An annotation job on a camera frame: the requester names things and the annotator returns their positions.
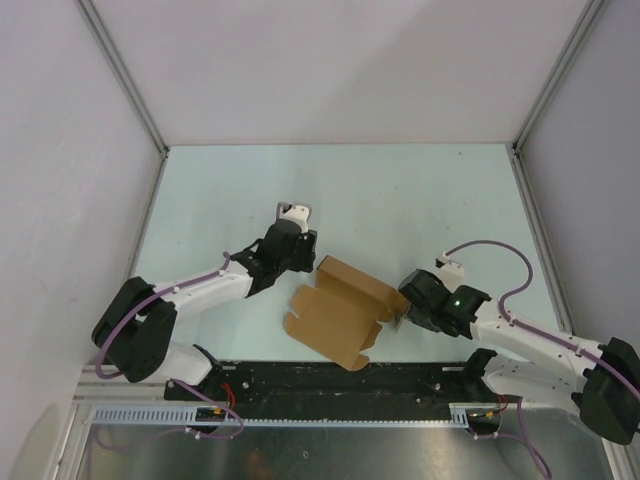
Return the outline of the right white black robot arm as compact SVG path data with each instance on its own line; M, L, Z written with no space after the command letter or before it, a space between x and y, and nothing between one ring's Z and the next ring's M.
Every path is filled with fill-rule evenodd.
M496 299L447 266L415 270L398 291L411 323L480 343L461 376L469 399L496 393L532 400L578 416L612 443L632 443L639 429L639 356L628 342L586 340L502 312Z

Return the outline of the brown cardboard box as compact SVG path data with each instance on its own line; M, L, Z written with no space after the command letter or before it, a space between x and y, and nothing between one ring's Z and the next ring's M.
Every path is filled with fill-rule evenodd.
M409 308L396 288L333 256L319 264L315 285L300 286L289 305L285 332L350 372L369 363L363 352Z

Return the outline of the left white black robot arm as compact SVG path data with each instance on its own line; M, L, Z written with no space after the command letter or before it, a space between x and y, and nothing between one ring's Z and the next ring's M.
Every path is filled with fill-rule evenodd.
M317 232L305 213L290 210L262 238L222 265L181 281L152 284L128 279L96 324L91 338L99 348L95 373L102 380L124 377L130 383L159 375L185 383L197 398L214 397L221 387L216 361L203 347L172 339L176 323L272 287L287 271L309 273L316 259Z

